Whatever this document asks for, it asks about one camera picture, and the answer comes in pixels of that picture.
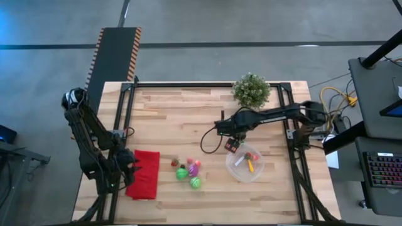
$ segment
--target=orange striped edge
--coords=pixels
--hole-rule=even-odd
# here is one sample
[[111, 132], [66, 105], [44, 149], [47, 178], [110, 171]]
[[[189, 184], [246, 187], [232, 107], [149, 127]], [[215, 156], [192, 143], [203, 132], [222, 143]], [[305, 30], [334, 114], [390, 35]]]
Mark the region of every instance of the orange striped edge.
[[99, 33], [99, 38], [98, 38], [98, 41], [96, 43], [95, 53], [94, 53], [94, 56], [92, 57], [92, 62], [91, 62], [90, 67], [89, 67], [89, 73], [88, 73], [88, 76], [87, 76], [87, 80], [85, 81], [84, 90], [88, 90], [90, 78], [92, 76], [92, 71], [94, 70], [94, 66], [95, 66], [96, 56], [98, 55], [99, 46], [100, 46], [101, 41], [102, 41], [103, 31], [104, 31], [104, 29], [102, 28], [100, 30], [100, 33]]
[[128, 74], [127, 74], [127, 80], [130, 82], [132, 82], [133, 78], [134, 78], [134, 71], [136, 68], [136, 60], [137, 60], [140, 38], [141, 38], [141, 28], [136, 28], [136, 34], [134, 36], [134, 43], [133, 43], [133, 50], [131, 52], [131, 58], [130, 58], [130, 66], [128, 67]]

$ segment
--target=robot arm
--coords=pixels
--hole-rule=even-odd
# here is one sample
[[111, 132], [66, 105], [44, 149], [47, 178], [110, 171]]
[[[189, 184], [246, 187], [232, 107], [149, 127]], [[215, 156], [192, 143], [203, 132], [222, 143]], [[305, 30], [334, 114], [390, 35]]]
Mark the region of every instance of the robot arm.
[[220, 136], [233, 137], [228, 140], [225, 148], [236, 151], [239, 141], [246, 138], [247, 131], [255, 129], [265, 123], [293, 119], [301, 122], [302, 127], [293, 133], [295, 147], [301, 148], [308, 144], [308, 137], [316, 127], [326, 123], [327, 117], [323, 105], [313, 101], [306, 101], [301, 104], [290, 104], [285, 107], [256, 112], [253, 110], [237, 111], [229, 119], [215, 122], [217, 134]]
[[[98, 194], [113, 192], [120, 184], [121, 175], [125, 185], [130, 185], [136, 170], [128, 166], [134, 163], [133, 153], [124, 147], [118, 134], [105, 129], [89, 106], [87, 92], [80, 88], [67, 92], [62, 98], [62, 107], [80, 149], [81, 170], [88, 179], [96, 180]], [[99, 148], [92, 142], [90, 130], [97, 138]], [[106, 159], [101, 153], [107, 149], [111, 159]]]

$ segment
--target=black ramp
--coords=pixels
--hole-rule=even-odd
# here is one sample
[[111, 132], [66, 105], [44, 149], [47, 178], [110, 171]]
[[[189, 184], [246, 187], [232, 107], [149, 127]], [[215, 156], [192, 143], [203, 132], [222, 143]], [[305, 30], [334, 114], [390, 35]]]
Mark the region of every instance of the black ramp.
[[133, 81], [141, 28], [101, 29], [84, 89], [97, 112], [105, 82]]

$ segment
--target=yellow marker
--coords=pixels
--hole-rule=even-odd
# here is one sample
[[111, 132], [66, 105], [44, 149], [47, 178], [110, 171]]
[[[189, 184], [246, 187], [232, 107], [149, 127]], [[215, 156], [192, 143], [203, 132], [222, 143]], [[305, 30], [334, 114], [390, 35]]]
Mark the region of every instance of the yellow marker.
[[247, 159], [247, 162], [249, 163], [249, 170], [250, 170], [250, 172], [254, 172], [254, 168], [253, 168], [253, 164], [251, 164], [251, 160], [250, 159]]

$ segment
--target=green plant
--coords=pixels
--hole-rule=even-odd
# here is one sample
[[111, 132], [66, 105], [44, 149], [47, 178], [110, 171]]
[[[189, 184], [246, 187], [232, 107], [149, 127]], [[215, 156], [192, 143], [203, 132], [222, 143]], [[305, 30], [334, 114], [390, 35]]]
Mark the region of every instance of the green plant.
[[248, 73], [237, 81], [232, 88], [235, 100], [243, 107], [258, 110], [268, 102], [269, 84], [264, 77]]

